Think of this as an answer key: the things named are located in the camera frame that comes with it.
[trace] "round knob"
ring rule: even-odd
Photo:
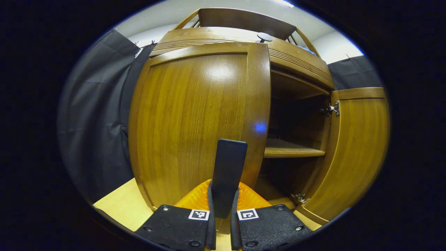
[[[258,38],[260,38],[260,42],[263,43],[265,41],[272,41],[273,37],[271,37],[270,35],[263,33],[263,32],[259,32],[257,33]]]

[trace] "metal hinge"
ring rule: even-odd
[[[331,112],[335,112],[336,116],[339,117],[340,113],[339,113],[339,101],[336,101],[335,106],[331,106],[330,103],[327,104],[327,108],[325,109],[321,109],[322,113],[326,113],[327,117],[331,117]]]
[[[305,193],[298,193],[294,194],[293,197],[297,199],[298,202],[302,203],[302,206],[304,206],[310,199],[306,198],[304,199]]]

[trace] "ceiling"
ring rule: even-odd
[[[317,17],[296,6],[289,8],[275,0],[165,0],[124,20],[116,27],[126,37],[157,27],[181,22],[198,8],[239,8],[275,17],[298,27],[310,41],[335,31]]]

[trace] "ceiling light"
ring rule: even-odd
[[[287,2],[287,1],[283,1],[283,0],[274,0],[274,1],[276,1],[276,2],[278,2],[278,3],[281,3],[281,4],[283,4],[283,5],[286,5],[286,6],[290,7],[290,8],[292,8],[292,7],[294,6],[294,5],[290,4],[290,3]]]

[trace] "cabinet door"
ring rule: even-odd
[[[217,141],[248,144],[241,181],[254,188],[270,107],[268,49],[219,43],[148,60],[133,94],[129,149],[149,206],[174,205],[212,178]]]
[[[351,207],[379,171],[386,152],[389,117],[383,88],[355,88],[332,92],[340,116],[333,113],[326,154],[297,210],[324,225]]]

